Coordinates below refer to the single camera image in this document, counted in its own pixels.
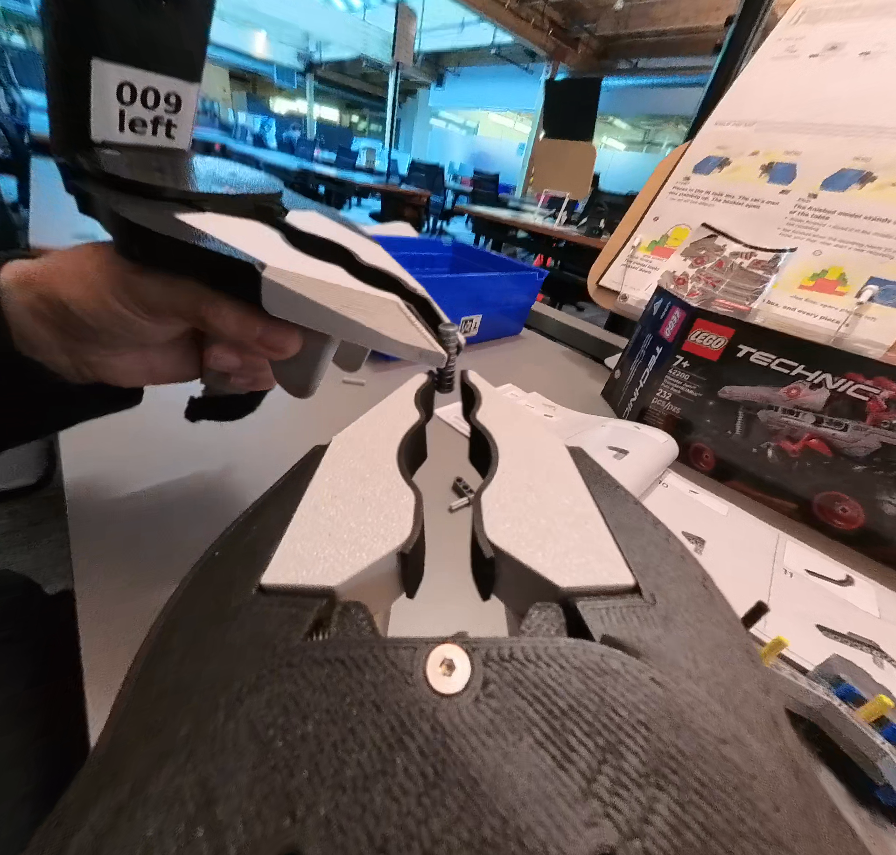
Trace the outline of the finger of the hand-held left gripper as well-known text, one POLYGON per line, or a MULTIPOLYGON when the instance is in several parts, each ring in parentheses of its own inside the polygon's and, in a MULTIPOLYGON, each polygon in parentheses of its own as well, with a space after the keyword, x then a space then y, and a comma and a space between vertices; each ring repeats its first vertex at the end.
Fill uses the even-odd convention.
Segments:
POLYGON ((176 218, 255 261, 261 305, 270 315, 369 350, 445 365, 436 332, 401 296, 309 255, 263 222, 213 212, 179 212, 176 218))
POLYGON ((378 292, 396 296, 442 351, 461 351, 462 335, 423 284, 385 247, 361 228, 313 210, 291 210, 283 217, 283 236, 297 250, 378 292))

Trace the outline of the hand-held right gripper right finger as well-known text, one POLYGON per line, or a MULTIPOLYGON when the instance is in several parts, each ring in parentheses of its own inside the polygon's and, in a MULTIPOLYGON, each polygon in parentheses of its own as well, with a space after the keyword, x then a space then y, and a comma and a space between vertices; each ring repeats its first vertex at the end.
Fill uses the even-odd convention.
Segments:
POLYGON ((518 633, 538 603, 637 592, 637 581, 574 458, 561 439, 480 374, 462 372, 476 590, 504 607, 518 633))

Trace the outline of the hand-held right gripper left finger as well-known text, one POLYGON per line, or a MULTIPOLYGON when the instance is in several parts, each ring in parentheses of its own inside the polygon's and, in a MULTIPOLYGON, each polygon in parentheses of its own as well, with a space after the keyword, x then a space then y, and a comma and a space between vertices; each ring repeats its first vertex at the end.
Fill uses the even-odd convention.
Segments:
POLYGON ((420 589, 429 375, 419 373, 335 435, 261 577, 261 591, 362 603, 381 633, 420 589))

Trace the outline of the toy shock absorber with spring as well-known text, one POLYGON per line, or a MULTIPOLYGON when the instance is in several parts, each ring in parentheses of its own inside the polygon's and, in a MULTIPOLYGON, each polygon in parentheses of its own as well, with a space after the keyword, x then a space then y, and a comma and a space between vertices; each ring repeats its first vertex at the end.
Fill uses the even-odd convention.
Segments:
POLYGON ((434 390, 448 394, 455 389, 458 359, 466 342, 458 324, 451 321, 440 323, 436 337, 444 352, 444 362, 434 371, 434 390))

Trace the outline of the person's left forearm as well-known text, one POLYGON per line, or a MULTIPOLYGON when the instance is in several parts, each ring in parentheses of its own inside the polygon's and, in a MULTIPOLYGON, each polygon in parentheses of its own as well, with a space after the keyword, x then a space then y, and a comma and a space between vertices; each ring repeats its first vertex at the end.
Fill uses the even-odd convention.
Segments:
POLYGON ((69 382, 15 350, 1 353, 1 451, 138 406, 143 389, 69 382))

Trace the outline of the grey desk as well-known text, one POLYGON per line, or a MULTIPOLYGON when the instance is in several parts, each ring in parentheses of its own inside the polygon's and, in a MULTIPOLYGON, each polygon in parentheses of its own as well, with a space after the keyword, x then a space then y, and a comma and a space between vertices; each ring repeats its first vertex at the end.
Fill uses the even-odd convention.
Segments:
MULTIPOLYGON (((495 386, 524 392, 577 412, 611 413, 601 397, 608 370, 598 361, 530 329, 494 343, 468 347, 464 366, 495 386)), ((328 370, 317 394, 297 400, 280 389, 250 417, 235 423, 192 424, 183 412, 195 384, 151 387, 136 409, 81 425, 61 438, 64 492, 78 610, 89 740, 97 741, 126 672, 171 593, 229 525, 305 453, 404 384, 417 370, 403 362, 370 358, 358 374, 364 385, 346 384, 328 370)), ((392 609, 394 637, 503 637, 504 607, 483 602, 469 573, 469 510, 449 513, 455 477, 476 483, 466 438, 443 420, 428 427, 428 460, 416 476, 425 502, 426 563, 417 595, 392 609)), ((754 556, 751 542, 774 542, 760 523, 818 548, 833 561, 889 589, 877 594, 880 619, 871 629, 848 630, 894 656, 894 570, 776 514, 684 466, 676 473, 691 489, 729 500, 728 515, 706 509, 706 499, 673 483, 676 508, 713 513, 704 555, 715 557, 716 535, 754 556)))

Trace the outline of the person's left hand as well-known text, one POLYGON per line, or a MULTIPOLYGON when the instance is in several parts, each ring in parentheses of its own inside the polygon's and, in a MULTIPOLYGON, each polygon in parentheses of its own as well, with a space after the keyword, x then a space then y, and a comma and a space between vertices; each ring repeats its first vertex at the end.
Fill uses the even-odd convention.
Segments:
POLYGON ((2 314, 13 344, 73 383, 142 388, 201 380, 267 391, 298 327, 194 280, 146 270, 94 243, 12 261, 2 314))

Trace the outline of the long wooden table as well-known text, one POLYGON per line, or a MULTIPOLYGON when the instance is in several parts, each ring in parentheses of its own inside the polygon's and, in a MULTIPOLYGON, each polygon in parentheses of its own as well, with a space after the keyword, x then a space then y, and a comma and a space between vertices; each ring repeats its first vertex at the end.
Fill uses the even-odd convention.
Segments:
POLYGON ((602 250, 608 243, 608 237, 594 237, 578 231, 575 227, 554 225, 554 223, 535 219, 529 213, 509 208, 495 208, 464 203, 457 205, 455 211, 472 219, 501 225, 517 231, 525 231, 534 235, 570 242, 594 251, 602 250))
POLYGON ((386 221, 406 221, 419 229, 428 217, 431 193, 427 189, 390 182, 382 175, 307 161, 299 162, 295 174, 304 185, 323 188, 325 202, 336 210, 342 210, 351 199, 373 193, 379 197, 380 214, 386 221))

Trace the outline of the blue plastic bin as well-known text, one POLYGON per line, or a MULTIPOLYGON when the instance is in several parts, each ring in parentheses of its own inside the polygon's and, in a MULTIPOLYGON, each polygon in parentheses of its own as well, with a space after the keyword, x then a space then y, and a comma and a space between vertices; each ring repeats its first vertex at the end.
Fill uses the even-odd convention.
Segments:
POLYGON ((466 344, 521 334, 548 274, 475 245, 434 238, 374 239, 423 285, 466 344))

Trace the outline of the open instruction booklet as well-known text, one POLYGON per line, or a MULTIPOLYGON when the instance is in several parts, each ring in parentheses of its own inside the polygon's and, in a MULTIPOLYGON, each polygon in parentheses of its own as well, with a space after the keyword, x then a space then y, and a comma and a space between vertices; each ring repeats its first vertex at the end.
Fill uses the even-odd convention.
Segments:
POLYGON ((895 681, 894 583, 879 570, 829 546, 813 547, 779 522, 753 511, 681 473, 670 435, 641 423, 579 413, 536 392, 487 384, 517 420, 522 414, 566 446, 580 447, 604 466, 700 562, 733 611, 763 601, 769 613, 756 634, 783 637, 784 655, 812 669, 839 655, 891 691, 895 681))

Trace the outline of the brown cardboard sheet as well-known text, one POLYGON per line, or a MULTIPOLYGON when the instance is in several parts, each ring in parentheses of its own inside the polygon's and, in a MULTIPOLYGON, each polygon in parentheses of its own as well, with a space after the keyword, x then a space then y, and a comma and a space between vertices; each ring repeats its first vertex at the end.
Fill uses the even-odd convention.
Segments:
POLYGON ((534 196, 549 191, 583 201, 593 188, 596 161, 593 142, 543 137, 533 144, 523 193, 534 196))

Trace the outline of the black square panel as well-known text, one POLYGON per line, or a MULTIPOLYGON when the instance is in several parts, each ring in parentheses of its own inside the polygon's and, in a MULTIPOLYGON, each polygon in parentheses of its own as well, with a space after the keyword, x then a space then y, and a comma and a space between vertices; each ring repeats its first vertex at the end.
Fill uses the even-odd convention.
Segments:
POLYGON ((602 77, 566 77, 544 83, 542 130, 545 139, 593 141, 602 77))

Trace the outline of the toy building set box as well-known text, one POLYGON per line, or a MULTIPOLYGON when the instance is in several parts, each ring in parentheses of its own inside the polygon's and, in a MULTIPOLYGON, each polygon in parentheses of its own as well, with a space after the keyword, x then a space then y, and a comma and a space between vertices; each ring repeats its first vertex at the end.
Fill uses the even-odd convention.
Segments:
POLYGON ((894 568, 892 365, 656 289, 602 397, 693 470, 894 568))

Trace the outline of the clear bag of sticker sheets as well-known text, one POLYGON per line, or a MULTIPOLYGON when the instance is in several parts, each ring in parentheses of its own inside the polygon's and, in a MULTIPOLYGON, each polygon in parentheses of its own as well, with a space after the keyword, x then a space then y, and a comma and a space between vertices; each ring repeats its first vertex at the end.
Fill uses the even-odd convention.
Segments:
POLYGON ((702 223, 669 259, 657 287, 689 305, 748 319, 797 251, 754 245, 702 223))

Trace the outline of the person's dark clothing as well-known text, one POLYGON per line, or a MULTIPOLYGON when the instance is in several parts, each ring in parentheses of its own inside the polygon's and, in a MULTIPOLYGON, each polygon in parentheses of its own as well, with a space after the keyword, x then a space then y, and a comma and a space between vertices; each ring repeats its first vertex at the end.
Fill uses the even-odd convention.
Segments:
POLYGON ((24 851, 89 752, 73 592, 1 573, 1 852, 24 851))

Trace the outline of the partly built toy brick assembly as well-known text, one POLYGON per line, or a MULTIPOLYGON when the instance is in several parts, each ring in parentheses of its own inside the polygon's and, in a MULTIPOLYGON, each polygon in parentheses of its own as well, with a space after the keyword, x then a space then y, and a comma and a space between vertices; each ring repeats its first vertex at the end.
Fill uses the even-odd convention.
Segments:
POLYGON ((823 759, 847 776, 855 793, 875 800, 894 821, 894 685, 882 680, 894 656, 877 640, 816 623, 823 656, 790 655, 788 637, 768 637, 760 625, 770 616, 765 600, 736 610, 757 645, 798 732, 815 740, 823 759))

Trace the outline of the black steel column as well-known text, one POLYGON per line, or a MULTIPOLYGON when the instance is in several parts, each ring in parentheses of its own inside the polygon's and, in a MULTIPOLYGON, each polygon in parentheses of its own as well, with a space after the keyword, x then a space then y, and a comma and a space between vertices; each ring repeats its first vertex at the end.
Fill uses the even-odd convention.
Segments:
POLYGON ((697 136, 755 52, 775 2, 741 0, 686 133, 686 142, 697 136))

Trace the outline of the white instruction poster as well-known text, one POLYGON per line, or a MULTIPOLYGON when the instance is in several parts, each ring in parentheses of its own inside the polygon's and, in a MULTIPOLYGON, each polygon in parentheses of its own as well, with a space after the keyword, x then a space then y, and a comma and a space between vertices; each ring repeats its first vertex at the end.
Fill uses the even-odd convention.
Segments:
POLYGON ((894 363, 895 0, 795 0, 602 282, 637 318, 702 223, 795 245, 749 322, 894 363))

